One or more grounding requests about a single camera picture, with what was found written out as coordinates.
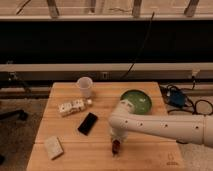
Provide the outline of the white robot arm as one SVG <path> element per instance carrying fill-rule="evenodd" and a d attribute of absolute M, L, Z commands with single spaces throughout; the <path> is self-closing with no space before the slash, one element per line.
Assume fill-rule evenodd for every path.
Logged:
<path fill-rule="evenodd" d="M 213 116 L 136 115 L 128 100 L 121 100 L 109 117 L 112 137 L 122 141 L 127 132 L 170 138 L 213 148 Z"/>

